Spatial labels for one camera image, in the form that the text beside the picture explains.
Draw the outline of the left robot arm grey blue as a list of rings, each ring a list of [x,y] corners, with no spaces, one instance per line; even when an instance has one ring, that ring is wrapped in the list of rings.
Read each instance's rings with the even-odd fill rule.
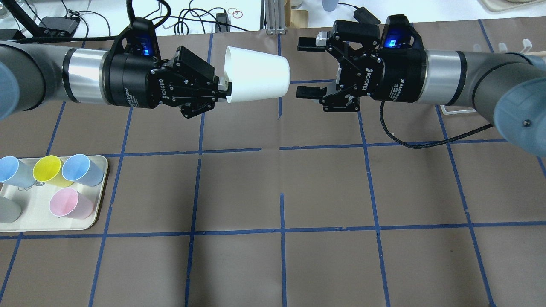
[[[232,82],[180,46],[170,60],[119,46],[82,47],[1,42],[1,118],[50,101],[154,109],[177,107],[185,118],[212,110]]]

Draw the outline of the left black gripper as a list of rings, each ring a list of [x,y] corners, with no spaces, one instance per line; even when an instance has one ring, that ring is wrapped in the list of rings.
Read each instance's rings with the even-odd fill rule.
[[[213,110],[231,95],[232,82],[187,47],[179,46],[170,59],[160,60],[133,51],[110,50],[102,64],[102,93],[119,107],[154,109],[160,104],[179,107],[186,119]],[[189,93],[189,85],[211,92]]]

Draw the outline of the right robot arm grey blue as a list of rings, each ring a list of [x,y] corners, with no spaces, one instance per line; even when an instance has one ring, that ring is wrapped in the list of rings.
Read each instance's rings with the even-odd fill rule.
[[[379,41],[340,34],[300,37],[298,51],[327,52],[339,62],[335,80],[324,88],[299,86],[298,98],[313,99],[325,112],[355,112],[360,99],[380,102],[386,134],[408,148],[430,148],[495,127],[502,138],[526,152],[545,156],[545,62],[518,53],[430,50],[415,31],[390,30]],[[387,102],[469,107],[487,124],[444,141],[411,145],[386,126]]]

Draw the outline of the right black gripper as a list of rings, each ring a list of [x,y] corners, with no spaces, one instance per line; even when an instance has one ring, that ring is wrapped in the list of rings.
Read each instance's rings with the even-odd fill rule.
[[[299,37],[298,51],[328,52],[339,62],[339,80],[326,87],[298,86],[298,99],[313,100],[324,112],[356,112],[360,98],[416,102],[424,87],[427,57],[424,49],[353,49],[333,32]]]

